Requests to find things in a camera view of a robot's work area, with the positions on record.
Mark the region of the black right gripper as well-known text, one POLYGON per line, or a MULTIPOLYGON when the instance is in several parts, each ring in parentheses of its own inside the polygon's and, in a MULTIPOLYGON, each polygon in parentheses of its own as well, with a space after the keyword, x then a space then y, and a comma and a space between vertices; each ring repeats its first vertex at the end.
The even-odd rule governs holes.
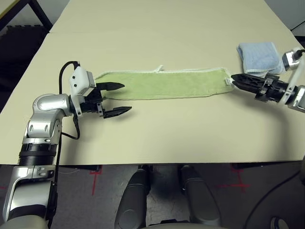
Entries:
POLYGON ((288 87, 288 83, 279 80, 279 76, 267 74, 264 78, 240 73, 232 75, 234 85, 247 92, 255 94, 255 99, 268 102, 274 101, 278 103, 288 87))

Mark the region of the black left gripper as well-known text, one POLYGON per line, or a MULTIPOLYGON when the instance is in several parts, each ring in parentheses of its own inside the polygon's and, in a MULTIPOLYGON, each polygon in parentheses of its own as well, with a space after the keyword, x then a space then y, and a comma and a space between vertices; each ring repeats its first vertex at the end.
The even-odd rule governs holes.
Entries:
POLYGON ((129 110, 132 109, 131 106, 121 106, 113 108, 112 110, 104 110, 102 107, 102 93, 101 91, 113 91, 118 90, 120 88, 125 87, 122 83, 115 83, 115 82, 103 82, 97 83, 96 87, 84 97, 84 102, 80 104, 81 111, 83 113, 97 113, 99 116, 106 118, 111 118, 115 116, 122 115, 129 110))

